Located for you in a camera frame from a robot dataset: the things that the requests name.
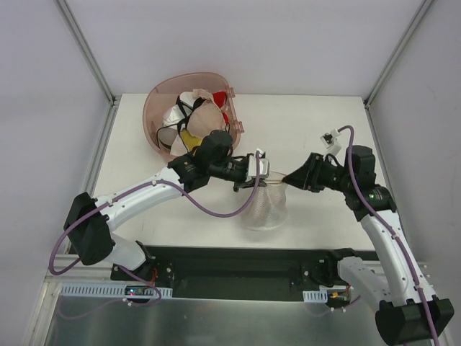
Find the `white mesh laundry bag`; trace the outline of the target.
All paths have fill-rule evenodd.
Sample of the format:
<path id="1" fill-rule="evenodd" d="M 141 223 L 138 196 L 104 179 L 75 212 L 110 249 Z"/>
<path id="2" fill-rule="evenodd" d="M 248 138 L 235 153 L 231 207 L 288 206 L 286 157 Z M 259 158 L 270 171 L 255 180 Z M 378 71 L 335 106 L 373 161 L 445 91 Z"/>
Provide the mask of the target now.
<path id="1" fill-rule="evenodd" d="M 280 227 L 288 216 L 285 174 L 270 172 L 259 186 L 250 205 L 240 214 L 243 227 L 253 231 L 271 231 Z"/>

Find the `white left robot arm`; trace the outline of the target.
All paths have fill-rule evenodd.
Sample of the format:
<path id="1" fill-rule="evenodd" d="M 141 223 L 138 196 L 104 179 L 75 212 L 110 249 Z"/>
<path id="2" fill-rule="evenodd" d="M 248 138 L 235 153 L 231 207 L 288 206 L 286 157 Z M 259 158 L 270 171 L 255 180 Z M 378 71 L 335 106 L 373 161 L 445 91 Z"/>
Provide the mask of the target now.
<path id="1" fill-rule="evenodd" d="M 245 156 L 234 156 L 231 135 L 214 130 L 200 145 L 176 157 L 138 185 L 97 198 L 86 192 L 77 195 L 64 224 L 64 236 L 81 264 L 90 266 L 107 261 L 126 269 L 136 280 L 151 281 L 156 270 L 153 256 L 140 241 L 115 235 L 119 226 L 160 203 L 180 197 L 186 197 L 208 215 L 232 218 L 249 206 L 268 176 L 269 160 L 264 151 L 258 149 Z M 212 212 L 191 196 L 205 187 L 210 178 L 232 182 L 234 191 L 251 188 L 251 194 L 234 212 Z"/>

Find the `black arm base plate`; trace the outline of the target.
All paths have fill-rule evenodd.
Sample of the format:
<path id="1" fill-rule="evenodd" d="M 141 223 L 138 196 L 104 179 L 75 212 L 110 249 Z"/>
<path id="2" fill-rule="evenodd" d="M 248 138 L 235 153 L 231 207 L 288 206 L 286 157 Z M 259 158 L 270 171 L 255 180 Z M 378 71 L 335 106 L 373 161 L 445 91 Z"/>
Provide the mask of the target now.
<path id="1" fill-rule="evenodd" d="M 336 268 L 345 257 L 378 259 L 374 251 L 148 246 L 154 276 L 175 298 L 302 301 L 320 287 L 345 285 Z"/>

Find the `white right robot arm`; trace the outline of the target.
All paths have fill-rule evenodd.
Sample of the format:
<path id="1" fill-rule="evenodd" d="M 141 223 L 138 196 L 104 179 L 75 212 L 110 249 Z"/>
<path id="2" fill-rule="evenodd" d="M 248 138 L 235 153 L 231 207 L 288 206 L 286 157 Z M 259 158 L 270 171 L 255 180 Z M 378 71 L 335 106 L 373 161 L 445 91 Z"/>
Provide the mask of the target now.
<path id="1" fill-rule="evenodd" d="M 375 163 L 372 149 L 366 146 L 348 148 L 343 165 L 330 154 L 312 153 L 283 181 L 300 190 L 328 188 L 344 195 L 370 238 L 385 277 L 368 269 L 352 249 L 334 250 L 324 275 L 332 284 L 350 284 L 367 302 L 385 344 L 422 340 L 437 344 L 455 314 L 454 307 L 449 299 L 438 297 L 418 266 L 390 192 L 375 181 Z"/>

